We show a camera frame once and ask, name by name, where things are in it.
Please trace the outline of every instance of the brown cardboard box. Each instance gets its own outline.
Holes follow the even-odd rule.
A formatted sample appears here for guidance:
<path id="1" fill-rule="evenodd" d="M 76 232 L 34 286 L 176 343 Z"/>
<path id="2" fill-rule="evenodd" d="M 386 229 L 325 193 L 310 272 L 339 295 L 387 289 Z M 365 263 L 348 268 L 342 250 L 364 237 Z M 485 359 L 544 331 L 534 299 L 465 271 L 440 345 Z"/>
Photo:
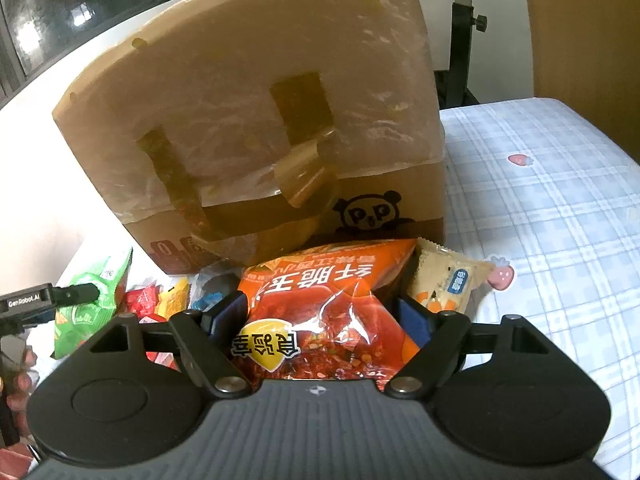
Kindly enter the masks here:
<path id="1" fill-rule="evenodd" d="M 418 0 L 183 0 L 89 65 L 53 117 L 168 273 L 317 233 L 442 236 Z"/>

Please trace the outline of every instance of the blue label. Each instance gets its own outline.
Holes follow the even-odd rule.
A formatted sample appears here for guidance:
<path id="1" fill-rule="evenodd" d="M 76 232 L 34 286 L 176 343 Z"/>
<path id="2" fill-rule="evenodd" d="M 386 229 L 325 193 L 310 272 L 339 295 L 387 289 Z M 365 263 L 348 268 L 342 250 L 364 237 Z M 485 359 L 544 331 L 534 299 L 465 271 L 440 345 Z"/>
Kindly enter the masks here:
<path id="1" fill-rule="evenodd" d="M 449 283 L 447 292 L 450 292 L 451 294 L 460 294 L 465 288 L 465 283 L 468 277 L 469 273 L 466 272 L 465 269 L 458 269 L 453 273 L 453 278 L 451 279 L 451 283 Z"/>

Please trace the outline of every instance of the pink strawberry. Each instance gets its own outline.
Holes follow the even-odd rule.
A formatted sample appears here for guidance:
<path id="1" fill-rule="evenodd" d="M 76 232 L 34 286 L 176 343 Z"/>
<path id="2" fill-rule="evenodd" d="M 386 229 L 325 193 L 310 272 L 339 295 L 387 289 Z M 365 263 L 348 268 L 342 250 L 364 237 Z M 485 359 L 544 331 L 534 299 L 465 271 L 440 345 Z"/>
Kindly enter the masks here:
<path id="1" fill-rule="evenodd" d="M 522 153 L 509 155 L 507 160 L 516 166 L 531 166 L 533 164 L 533 159 L 528 155 L 523 155 Z"/>
<path id="2" fill-rule="evenodd" d="M 515 270 L 505 258 L 492 256 L 490 261 L 495 269 L 486 280 L 495 290 L 506 290 L 516 275 Z"/>

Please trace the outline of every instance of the white wall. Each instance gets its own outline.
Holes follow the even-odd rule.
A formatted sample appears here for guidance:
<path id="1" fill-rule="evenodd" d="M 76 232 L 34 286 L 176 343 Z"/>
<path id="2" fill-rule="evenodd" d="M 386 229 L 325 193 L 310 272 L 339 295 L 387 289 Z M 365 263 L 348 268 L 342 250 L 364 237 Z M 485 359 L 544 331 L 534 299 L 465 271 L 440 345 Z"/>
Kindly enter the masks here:
<path id="1" fill-rule="evenodd" d="M 84 236 L 117 222 L 66 145 L 51 112 L 108 48 L 172 2 L 93 38 L 0 110 L 0 294 L 55 282 Z"/>
<path id="2" fill-rule="evenodd" d="M 453 0 L 420 0 L 435 70 L 449 67 Z M 533 62 L 526 0 L 474 0 L 488 18 L 474 30 L 468 87 L 481 103 L 532 97 Z"/>

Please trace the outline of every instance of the wooden panel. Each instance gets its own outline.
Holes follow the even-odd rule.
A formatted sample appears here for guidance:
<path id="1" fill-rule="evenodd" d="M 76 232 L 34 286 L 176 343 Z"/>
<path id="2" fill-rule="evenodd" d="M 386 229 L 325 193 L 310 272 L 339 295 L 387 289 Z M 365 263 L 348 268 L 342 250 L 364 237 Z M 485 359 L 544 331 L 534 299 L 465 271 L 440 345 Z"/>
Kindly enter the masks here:
<path id="1" fill-rule="evenodd" d="M 640 0 L 527 0 L 534 92 L 640 161 Z"/>

